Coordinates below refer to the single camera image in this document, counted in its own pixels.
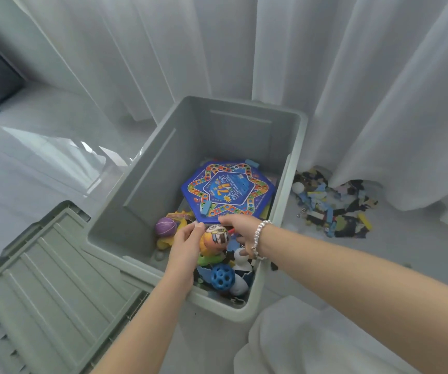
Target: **hand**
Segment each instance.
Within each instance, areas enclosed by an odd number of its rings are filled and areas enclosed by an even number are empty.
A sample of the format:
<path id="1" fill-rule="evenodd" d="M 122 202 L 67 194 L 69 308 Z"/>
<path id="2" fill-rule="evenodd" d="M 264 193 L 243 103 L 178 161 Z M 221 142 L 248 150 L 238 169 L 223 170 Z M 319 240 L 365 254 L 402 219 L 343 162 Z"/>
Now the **hand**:
<path id="1" fill-rule="evenodd" d="M 245 244 L 246 253 L 248 253 L 250 257 L 255 257 L 252 247 L 255 244 L 255 232 L 257 231 L 258 225 L 262 222 L 260 219 L 251 215 L 228 214 L 220 216 L 219 222 L 223 226 L 233 226 L 234 230 L 242 236 L 237 240 L 241 244 Z"/>
<path id="2" fill-rule="evenodd" d="M 193 271 L 199 257 L 199 241 L 204 233 L 205 225 L 194 222 L 181 228 L 173 237 L 164 277 L 180 283 L 186 294 L 193 285 Z"/>

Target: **purple ball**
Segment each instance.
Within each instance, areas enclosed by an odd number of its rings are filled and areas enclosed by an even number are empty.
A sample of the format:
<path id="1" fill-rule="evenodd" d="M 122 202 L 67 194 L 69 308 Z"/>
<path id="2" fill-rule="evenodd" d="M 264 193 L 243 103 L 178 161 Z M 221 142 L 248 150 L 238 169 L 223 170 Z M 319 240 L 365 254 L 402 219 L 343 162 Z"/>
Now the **purple ball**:
<path id="1" fill-rule="evenodd" d="M 177 231 L 177 224 L 173 219 L 164 217 L 160 219 L 155 225 L 155 233 L 159 237 L 174 236 Z"/>

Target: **white cloth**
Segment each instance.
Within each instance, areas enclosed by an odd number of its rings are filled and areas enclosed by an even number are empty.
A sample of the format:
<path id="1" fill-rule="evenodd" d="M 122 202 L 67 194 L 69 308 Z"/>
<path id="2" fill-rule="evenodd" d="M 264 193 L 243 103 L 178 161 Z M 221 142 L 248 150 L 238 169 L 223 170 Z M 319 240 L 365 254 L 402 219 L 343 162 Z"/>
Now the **white cloth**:
<path id="1" fill-rule="evenodd" d="M 235 374 L 418 373 L 333 309 L 286 297 L 258 316 Z"/>
<path id="2" fill-rule="evenodd" d="M 111 120 L 185 95 L 290 106 L 299 163 L 448 224 L 448 0 L 17 0 Z"/>

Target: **gray plastic storage bin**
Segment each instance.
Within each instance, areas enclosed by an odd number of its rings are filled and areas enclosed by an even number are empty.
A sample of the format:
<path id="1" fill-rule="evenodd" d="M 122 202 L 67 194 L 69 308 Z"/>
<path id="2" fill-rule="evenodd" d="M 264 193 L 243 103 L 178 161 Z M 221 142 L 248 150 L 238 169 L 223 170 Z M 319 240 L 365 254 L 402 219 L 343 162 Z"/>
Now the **gray plastic storage bin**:
<path id="1" fill-rule="evenodd" d="M 209 158 L 249 158 L 263 172 L 276 174 L 280 180 L 270 219 L 280 226 L 306 128 L 301 112 L 256 102 L 184 98 L 169 110 L 86 227 L 86 245 L 100 248 L 91 254 L 129 274 L 141 289 L 152 290 L 166 265 L 152 258 L 153 227 L 178 209 L 180 186 Z M 194 286 L 188 299 L 224 318 L 247 320 L 256 313 L 267 267 L 264 261 L 256 266 L 245 305 Z"/>

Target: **curtain fold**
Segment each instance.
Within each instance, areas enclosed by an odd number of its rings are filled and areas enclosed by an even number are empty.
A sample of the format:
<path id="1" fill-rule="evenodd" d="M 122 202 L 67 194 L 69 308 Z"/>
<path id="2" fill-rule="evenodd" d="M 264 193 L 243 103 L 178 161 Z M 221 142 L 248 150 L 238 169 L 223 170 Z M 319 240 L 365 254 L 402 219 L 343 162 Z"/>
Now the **curtain fold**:
<path id="1" fill-rule="evenodd" d="M 300 170 L 448 224 L 448 0 L 16 0 L 111 120 L 185 95 L 310 116 Z"/>

